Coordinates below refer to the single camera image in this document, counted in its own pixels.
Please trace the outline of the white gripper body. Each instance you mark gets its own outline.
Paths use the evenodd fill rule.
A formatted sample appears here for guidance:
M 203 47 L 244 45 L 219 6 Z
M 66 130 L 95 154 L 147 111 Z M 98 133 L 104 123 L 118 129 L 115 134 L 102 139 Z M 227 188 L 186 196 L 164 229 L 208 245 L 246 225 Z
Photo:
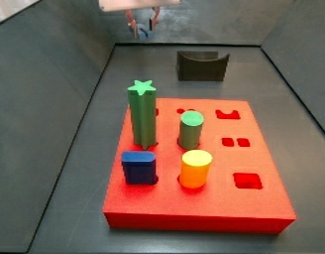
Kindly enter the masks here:
M 104 12 L 179 5 L 182 0 L 99 0 Z

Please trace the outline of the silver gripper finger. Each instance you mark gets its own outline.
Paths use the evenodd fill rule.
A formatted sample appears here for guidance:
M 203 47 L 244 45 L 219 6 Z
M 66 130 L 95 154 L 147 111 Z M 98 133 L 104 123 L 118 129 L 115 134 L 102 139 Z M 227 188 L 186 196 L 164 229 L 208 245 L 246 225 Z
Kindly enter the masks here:
M 132 17 L 132 10 L 126 10 L 126 18 L 128 20 L 128 27 L 132 29 L 134 37 L 138 38 L 138 23 Z
M 156 25 L 159 24 L 159 15 L 160 15 L 160 7 L 152 7 L 152 16 L 150 18 L 150 30 L 154 31 Z

